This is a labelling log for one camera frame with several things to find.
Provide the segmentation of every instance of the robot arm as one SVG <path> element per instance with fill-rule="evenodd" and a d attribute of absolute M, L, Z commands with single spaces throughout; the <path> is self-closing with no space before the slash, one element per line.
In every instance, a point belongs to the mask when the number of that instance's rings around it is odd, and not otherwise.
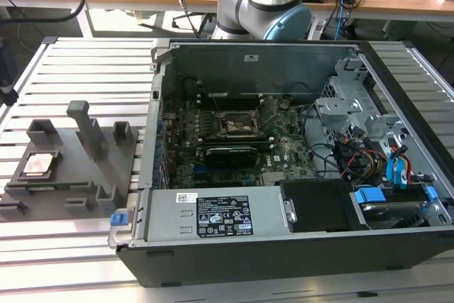
<path fill-rule="evenodd" d="M 299 39 L 311 21 L 301 0 L 218 0 L 213 39 Z"/>

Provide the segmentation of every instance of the blue latch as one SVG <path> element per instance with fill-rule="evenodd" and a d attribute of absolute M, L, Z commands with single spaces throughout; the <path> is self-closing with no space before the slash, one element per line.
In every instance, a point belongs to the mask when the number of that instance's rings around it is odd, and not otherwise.
<path fill-rule="evenodd" d="M 433 188 L 432 186 L 427 186 L 426 187 L 426 194 L 427 196 L 429 197 L 429 199 L 431 201 L 435 200 L 436 198 L 438 198 L 438 193 L 437 191 L 435 190 L 435 188 Z"/>
<path fill-rule="evenodd" d="M 356 200 L 358 204 L 365 202 L 385 202 L 386 198 L 383 195 L 383 191 L 380 187 L 364 187 L 360 188 L 355 192 Z"/>
<path fill-rule="evenodd" d="M 127 213 L 114 213 L 111 215 L 111 226 L 127 226 L 128 214 Z"/>

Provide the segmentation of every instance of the aluminum rail table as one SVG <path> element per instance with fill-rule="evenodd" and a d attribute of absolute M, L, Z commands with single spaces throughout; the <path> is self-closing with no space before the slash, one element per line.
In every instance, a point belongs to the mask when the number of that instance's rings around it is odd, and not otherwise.
<path fill-rule="evenodd" d="M 49 118 L 56 127 L 74 127 L 65 113 L 73 99 L 89 101 L 89 113 L 101 126 L 121 118 L 144 127 L 153 81 L 151 46 L 150 39 L 134 38 L 59 38 L 42 44 L 16 85 L 18 103 L 0 108 L 0 195 L 26 149 L 31 120 Z M 418 75 L 413 82 L 399 69 L 399 81 L 409 95 L 424 93 L 426 103 L 438 103 L 439 109 L 441 103 L 452 105 L 437 101 L 433 87 L 411 87 L 418 82 L 442 84 L 435 83 L 435 71 L 414 49 L 400 43 L 374 47 L 388 65 L 395 52 L 419 60 L 421 69 L 413 69 Z M 141 130 L 131 174 L 131 206 L 143 139 Z M 454 252 L 411 270 L 146 289 L 107 246 L 108 231 L 108 219 L 1 223 L 0 302 L 371 302 L 366 297 L 375 295 L 373 302 L 452 302 L 454 294 Z M 341 250 L 333 252 L 342 257 Z"/>

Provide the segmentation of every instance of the metal slat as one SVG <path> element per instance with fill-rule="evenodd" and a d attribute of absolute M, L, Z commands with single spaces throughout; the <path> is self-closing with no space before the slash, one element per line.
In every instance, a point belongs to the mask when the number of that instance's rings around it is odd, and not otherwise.
<path fill-rule="evenodd" d="M 388 67 L 388 69 L 392 74 L 403 75 L 421 74 L 422 72 L 424 72 L 424 69 L 419 65 L 415 65 L 414 67 Z"/>
<path fill-rule="evenodd" d="M 10 177 L 14 174 L 19 162 L 8 161 L 0 163 L 0 177 Z"/>
<path fill-rule="evenodd" d="M 0 160 L 21 159 L 26 149 L 24 145 L 6 147 L 0 145 Z"/>
<path fill-rule="evenodd" d="M 145 138 L 145 129 L 138 130 L 138 141 Z M 30 141 L 25 131 L 4 131 L 0 135 L 0 145 L 27 144 Z"/>
<path fill-rule="evenodd" d="M 399 83 L 424 83 L 424 82 L 433 82 L 431 77 L 427 74 L 393 74 L 394 78 Z"/>
<path fill-rule="evenodd" d="M 151 55 L 147 57 L 47 57 L 44 65 L 147 65 L 151 64 Z"/>
<path fill-rule="evenodd" d="M 83 237 L 19 238 L 0 240 L 0 253 L 6 251 L 48 250 L 58 248 L 92 248 L 107 245 L 107 237 L 104 234 Z"/>
<path fill-rule="evenodd" d="M 24 250 L 0 252 L 0 265 L 20 265 L 21 263 L 69 262 L 75 260 L 93 260 L 99 258 L 116 259 L 115 250 L 108 246 L 91 248 L 66 248 L 49 250 Z"/>
<path fill-rule="evenodd" d="M 40 74 L 150 74 L 149 65 L 42 65 Z"/>
<path fill-rule="evenodd" d="M 387 100 L 386 95 L 380 90 L 380 88 L 376 87 L 374 91 L 380 98 L 380 100 Z M 406 95 L 409 97 L 410 100 L 419 102 L 423 101 L 435 102 L 450 100 L 449 97 L 444 92 L 406 92 Z"/>
<path fill-rule="evenodd" d="M 150 49 L 52 49 L 49 56 L 74 56 L 74 57 L 103 57 L 103 56 L 150 56 Z"/>
<path fill-rule="evenodd" d="M 377 52 L 380 58 L 386 59 L 393 59 L 393 60 L 413 60 L 414 58 L 407 52 L 401 51 L 399 53 L 396 52 Z"/>
<path fill-rule="evenodd" d="M 0 224 L 0 240 L 46 236 L 77 236 L 108 233 L 111 224 L 108 218 L 72 219 L 53 221 L 20 221 Z"/>
<path fill-rule="evenodd" d="M 431 124 L 431 128 L 438 136 L 451 135 L 454 132 L 454 123 L 435 123 Z"/>
<path fill-rule="evenodd" d="M 414 65 L 414 60 L 410 59 L 394 59 L 394 58 L 385 58 L 382 61 L 386 64 L 387 67 L 411 67 Z"/>
<path fill-rule="evenodd" d="M 33 119 L 11 119 L 6 126 L 9 130 L 26 130 Z M 51 119 L 56 128 L 77 128 L 76 121 L 69 117 L 58 117 Z M 146 126 L 147 117 L 144 116 L 115 116 L 115 117 L 98 117 L 98 123 L 101 127 L 112 127 L 116 121 L 128 121 L 132 127 Z"/>
<path fill-rule="evenodd" d="M 101 74 L 101 75 L 87 75 L 87 74 L 38 74 L 33 78 L 33 83 L 136 83 L 151 82 L 152 74 Z"/>
<path fill-rule="evenodd" d="M 130 49 L 151 49 L 151 41 L 57 41 L 52 49 L 121 49 L 121 50 L 130 50 Z"/>
<path fill-rule="evenodd" d="M 48 94 L 27 94 L 22 100 L 21 104 L 68 104 L 72 100 L 85 100 L 90 104 L 92 103 L 115 103 L 121 105 L 122 103 L 133 102 L 150 102 L 150 92 L 134 93 L 134 94 L 53 94 L 51 97 Z"/>
<path fill-rule="evenodd" d="M 67 117 L 66 110 L 68 106 L 19 106 L 13 117 Z M 88 114 L 93 117 L 98 115 L 146 115 L 148 111 L 147 104 L 124 104 L 124 105 L 90 105 Z"/>
<path fill-rule="evenodd" d="M 453 113 L 423 113 L 427 123 L 452 123 L 454 122 Z"/>
<path fill-rule="evenodd" d="M 76 87 L 73 84 L 31 84 L 27 89 L 30 94 L 61 94 L 61 93 L 97 93 L 97 92 L 150 92 L 151 83 L 137 84 L 106 84 L 106 83 L 81 83 Z"/>
<path fill-rule="evenodd" d="M 435 83 L 401 83 L 405 92 L 437 92 L 440 87 Z"/>

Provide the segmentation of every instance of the floor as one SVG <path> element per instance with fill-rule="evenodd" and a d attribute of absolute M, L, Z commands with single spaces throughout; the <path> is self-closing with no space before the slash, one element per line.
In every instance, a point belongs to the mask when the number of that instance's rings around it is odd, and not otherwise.
<path fill-rule="evenodd" d="M 13 17 L 58 17 L 67 14 L 66 10 L 60 9 L 10 9 Z M 92 25 L 95 37 L 193 37 L 189 29 L 189 23 L 185 18 L 176 21 L 180 27 L 172 27 L 172 18 L 180 15 L 177 12 L 153 13 L 144 12 L 143 22 L 151 26 L 160 26 L 164 30 L 149 29 L 138 26 L 132 11 L 105 11 L 91 10 Z M 200 16 L 192 17 L 195 27 L 199 27 Z M 356 33 L 361 40 L 384 40 L 384 21 L 356 20 Z M 392 31 L 392 35 L 398 39 L 410 40 L 422 52 L 427 60 L 452 84 L 454 83 L 454 26 L 446 28 L 446 23 L 417 23 L 413 30 L 408 30 L 411 24 L 400 23 L 397 26 L 407 27 L 406 30 Z M 326 30 L 327 38 L 333 39 L 336 34 L 337 23 L 333 20 L 331 27 Z M 206 36 L 214 28 L 213 23 L 206 26 L 203 36 Z M 22 24 L 10 24 L 0 27 L 0 37 L 8 38 L 16 54 L 19 70 L 24 70 L 33 52 L 39 46 L 44 35 L 60 37 L 81 37 L 77 21 L 71 20 L 58 24 L 39 24 L 32 26 Z"/>

